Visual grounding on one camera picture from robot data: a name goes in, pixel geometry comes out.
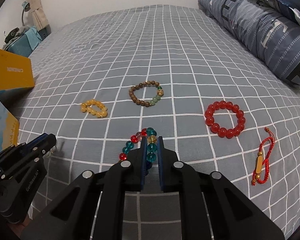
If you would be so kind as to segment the beige curtain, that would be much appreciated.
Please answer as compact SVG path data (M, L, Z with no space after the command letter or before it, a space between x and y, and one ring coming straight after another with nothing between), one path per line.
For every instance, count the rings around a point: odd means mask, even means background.
M30 3L30 13L33 23L38 31L46 28L49 25L46 14L43 11L41 0L26 0Z

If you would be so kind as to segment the blue desk lamp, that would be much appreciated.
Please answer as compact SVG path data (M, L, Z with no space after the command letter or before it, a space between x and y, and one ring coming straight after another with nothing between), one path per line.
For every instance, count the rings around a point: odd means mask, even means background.
M22 23L22 26L24 27L25 26L25 23L24 23L24 14L28 11L30 11L31 9L31 6L30 6L30 3L27 2L27 1L24 1L22 3L22 7L23 7L23 10L22 10L22 13L21 13L21 23Z

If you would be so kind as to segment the yellow white cardboard box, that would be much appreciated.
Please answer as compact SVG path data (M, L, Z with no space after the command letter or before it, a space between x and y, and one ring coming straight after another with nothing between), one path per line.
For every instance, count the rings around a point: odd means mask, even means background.
M0 152L18 141L19 121L8 107L34 85L31 60L0 49Z

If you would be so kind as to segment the blue suitcase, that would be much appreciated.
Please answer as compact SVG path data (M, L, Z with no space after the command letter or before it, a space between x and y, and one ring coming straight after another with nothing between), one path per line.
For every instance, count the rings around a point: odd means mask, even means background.
M4 46L3 50L29 57L41 42L42 38L36 27L22 27L18 30L17 35Z

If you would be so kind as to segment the grey checked bed sheet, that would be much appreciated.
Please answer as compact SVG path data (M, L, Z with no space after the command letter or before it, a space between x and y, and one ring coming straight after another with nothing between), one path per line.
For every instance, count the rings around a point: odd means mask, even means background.
M19 141L57 138L32 218L152 127L181 161L224 174L286 237L300 225L300 87L200 10L151 5L90 16L53 32L30 59L36 85L13 110Z

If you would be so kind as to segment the blue grey rolled duvet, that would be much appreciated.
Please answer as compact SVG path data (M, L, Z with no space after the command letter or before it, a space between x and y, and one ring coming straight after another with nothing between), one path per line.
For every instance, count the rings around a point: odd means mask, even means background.
M199 7L225 27L273 72L300 86L300 25L260 0L198 0Z

